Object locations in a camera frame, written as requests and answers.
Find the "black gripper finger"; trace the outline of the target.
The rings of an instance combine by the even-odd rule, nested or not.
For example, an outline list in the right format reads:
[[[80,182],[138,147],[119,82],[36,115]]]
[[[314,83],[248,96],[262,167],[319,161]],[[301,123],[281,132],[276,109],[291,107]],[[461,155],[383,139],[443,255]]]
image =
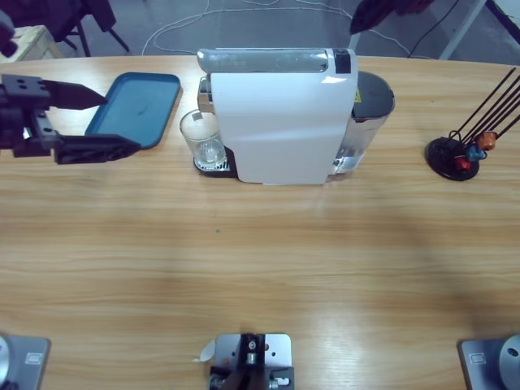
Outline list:
[[[353,14],[349,31],[362,33],[379,25],[395,12],[399,16],[419,14],[431,5],[431,0],[363,0]]]

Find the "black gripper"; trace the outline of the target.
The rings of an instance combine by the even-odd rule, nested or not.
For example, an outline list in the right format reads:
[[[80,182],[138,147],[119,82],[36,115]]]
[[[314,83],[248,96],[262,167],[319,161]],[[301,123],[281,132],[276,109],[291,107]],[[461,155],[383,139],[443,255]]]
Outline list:
[[[106,163],[141,150],[118,135],[64,136],[54,130],[47,111],[85,110],[106,98],[82,84],[35,76],[1,75],[1,149],[16,158],[54,156],[58,165]]]

